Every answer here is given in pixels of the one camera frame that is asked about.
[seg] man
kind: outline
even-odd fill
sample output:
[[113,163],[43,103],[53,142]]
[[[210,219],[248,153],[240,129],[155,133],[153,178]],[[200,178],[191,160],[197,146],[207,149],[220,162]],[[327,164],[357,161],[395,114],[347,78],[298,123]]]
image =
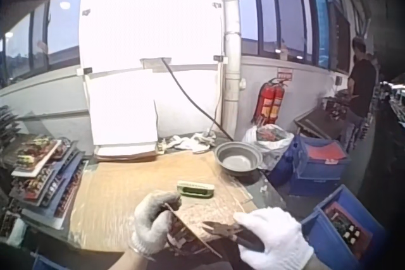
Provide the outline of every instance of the man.
[[[151,255],[165,247],[173,221],[170,211],[161,212],[161,208],[165,203],[178,202],[180,195],[176,192],[159,191],[145,197],[135,209],[135,231],[129,249],[109,270],[145,270]],[[280,208],[259,209],[250,214],[235,213],[234,219],[259,236],[266,247],[260,253],[239,245],[241,259],[253,269],[329,270],[316,258],[314,249],[304,239],[301,225]],[[172,268],[165,264],[162,269]],[[203,269],[232,270],[232,267],[223,261],[198,268]]]
[[357,140],[359,129],[367,117],[377,74],[375,67],[367,59],[366,45],[363,40],[358,37],[354,38],[352,48],[354,50],[354,66],[347,81],[347,90],[351,100],[340,137],[340,142],[347,151],[350,142]]

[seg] sign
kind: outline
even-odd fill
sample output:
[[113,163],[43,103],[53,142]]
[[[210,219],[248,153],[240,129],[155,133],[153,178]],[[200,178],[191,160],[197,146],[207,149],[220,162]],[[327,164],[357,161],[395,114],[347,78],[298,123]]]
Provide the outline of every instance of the sign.
[[277,78],[292,80],[292,69],[288,68],[277,68]]

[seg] black shirt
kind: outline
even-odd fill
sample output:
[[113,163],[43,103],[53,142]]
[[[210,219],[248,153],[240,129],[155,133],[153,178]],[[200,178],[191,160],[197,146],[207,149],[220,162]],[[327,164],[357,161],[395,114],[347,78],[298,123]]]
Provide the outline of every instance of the black shirt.
[[367,59],[362,59],[354,64],[350,78],[354,80],[353,98],[349,103],[352,112],[365,118],[370,108],[371,98],[375,86],[376,71]]

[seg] black cable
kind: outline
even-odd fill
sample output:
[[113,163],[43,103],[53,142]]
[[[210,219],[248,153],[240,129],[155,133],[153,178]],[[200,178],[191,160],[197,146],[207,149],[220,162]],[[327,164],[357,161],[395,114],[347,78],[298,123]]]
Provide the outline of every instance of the black cable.
[[214,118],[212,118],[206,111],[204,111],[203,109],[201,109],[192,99],[191,97],[185,92],[185,90],[183,89],[182,85],[180,85],[180,83],[178,82],[176,76],[173,74],[173,71],[171,70],[171,68],[169,67],[169,65],[166,63],[166,61],[161,58],[163,64],[165,65],[166,69],[169,71],[171,77],[173,77],[173,80],[175,81],[175,83],[178,85],[178,88],[183,92],[184,96],[186,96],[186,98],[189,100],[189,102],[192,103],[192,105],[194,107],[196,107],[198,110],[200,110],[200,112],[202,112],[203,115],[207,116],[209,118],[209,120],[211,120],[221,131],[222,133],[225,134],[226,137],[228,137],[231,141],[234,141],[234,139],[221,127],[221,125],[219,123],[217,123],[215,121]]

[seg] white glove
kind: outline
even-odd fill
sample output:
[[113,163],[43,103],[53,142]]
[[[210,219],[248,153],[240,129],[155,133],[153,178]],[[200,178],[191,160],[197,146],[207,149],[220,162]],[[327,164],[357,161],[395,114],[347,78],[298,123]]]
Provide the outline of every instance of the white glove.
[[130,246],[144,255],[158,253],[166,245],[167,233],[173,221],[172,214],[166,210],[158,214],[163,205],[179,204],[177,192],[155,191],[148,194],[135,209],[135,231]]
[[301,270],[314,253],[302,235],[301,224],[280,208],[235,213],[234,219],[265,245],[264,253],[239,245],[240,258],[255,270]]

